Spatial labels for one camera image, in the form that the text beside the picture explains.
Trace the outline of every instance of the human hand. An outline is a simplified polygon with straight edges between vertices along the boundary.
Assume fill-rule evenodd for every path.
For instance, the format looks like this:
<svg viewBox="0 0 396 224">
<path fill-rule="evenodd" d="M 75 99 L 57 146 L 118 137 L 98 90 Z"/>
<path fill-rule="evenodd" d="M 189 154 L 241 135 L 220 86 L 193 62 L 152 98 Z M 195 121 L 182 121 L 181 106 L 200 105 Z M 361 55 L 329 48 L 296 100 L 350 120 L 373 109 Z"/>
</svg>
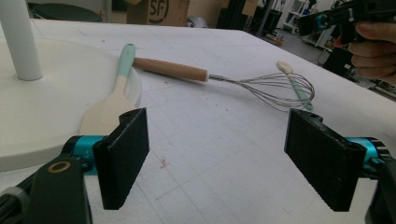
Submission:
<svg viewBox="0 0 396 224">
<path fill-rule="evenodd" d="M 355 28 L 368 40 L 380 40 L 349 44 L 356 74 L 396 84 L 396 23 L 359 21 Z M 342 47 L 341 39 L 334 45 Z"/>
</svg>

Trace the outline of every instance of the whisk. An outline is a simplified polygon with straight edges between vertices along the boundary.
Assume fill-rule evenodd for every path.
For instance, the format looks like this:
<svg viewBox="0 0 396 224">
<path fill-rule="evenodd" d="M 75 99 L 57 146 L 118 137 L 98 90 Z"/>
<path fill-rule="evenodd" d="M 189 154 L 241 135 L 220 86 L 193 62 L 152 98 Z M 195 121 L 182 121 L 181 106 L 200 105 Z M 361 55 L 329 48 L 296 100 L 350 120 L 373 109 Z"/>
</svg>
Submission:
<svg viewBox="0 0 396 224">
<path fill-rule="evenodd" d="M 217 75 L 209 75 L 204 69 L 184 64 L 144 58 L 134 59 L 134 67 L 146 71 L 189 80 L 207 82 L 211 79 L 238 85 L 253 93 L 257 98 L 269 106 L 280 111 L 288 111 L 286 108 L 292 107 L 305 107 L 311 110 L 311 101 L 315 96 L 314 86 L 305 77 L 293 73 L 291 67 L 286 63 L 278 62 L 277 66 L 283 73 L 273 73 L 249 79 L 231 79 Z M 298 98 L 276 96 L 273 93 L 261 90 L 263 89 L 262 86 L 274 87 L 275 89 L 292 89 L 295 90 Z"/>
</svg>

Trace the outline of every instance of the white round base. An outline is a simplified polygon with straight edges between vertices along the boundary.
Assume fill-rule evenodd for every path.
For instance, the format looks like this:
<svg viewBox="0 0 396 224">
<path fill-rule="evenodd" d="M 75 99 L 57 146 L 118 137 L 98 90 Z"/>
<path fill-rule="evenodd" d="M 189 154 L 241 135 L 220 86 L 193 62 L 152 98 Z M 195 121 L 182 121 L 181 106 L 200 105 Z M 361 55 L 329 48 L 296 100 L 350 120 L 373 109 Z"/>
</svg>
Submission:
<svg viewBox="0 0 396 224">
<path fill-rule="evenodd" d="M 58 156 L 64 143 L 78 135 L 85 111 L 105 99 L 116 80 L 120 57 L 71 42 L 35 42 L 43 77 L 22 81 L 0 39 L 0 171 Z M 128 89 L 128 99 L 138 104 L 142 87 L 134 69 Z"/>
</svg>

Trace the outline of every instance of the spatula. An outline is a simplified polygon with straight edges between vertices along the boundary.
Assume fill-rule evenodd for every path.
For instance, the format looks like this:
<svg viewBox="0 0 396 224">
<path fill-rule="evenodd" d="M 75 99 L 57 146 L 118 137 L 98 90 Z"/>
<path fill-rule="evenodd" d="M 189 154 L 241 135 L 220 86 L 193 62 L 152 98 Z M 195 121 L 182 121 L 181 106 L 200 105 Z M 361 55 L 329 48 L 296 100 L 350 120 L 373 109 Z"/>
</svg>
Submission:
<svg viewBox="0 0 396 224">
<path fill-rule="evenodd" d="M 80 135 L 109 135 L 119 125 L 119 116 L 135 109 L 124 95 L 134 56 L 134 45 L 125 45 L 114 90 L 106 99 L 95 103 L 85 112 L 79 128 Z"/>
</svg>

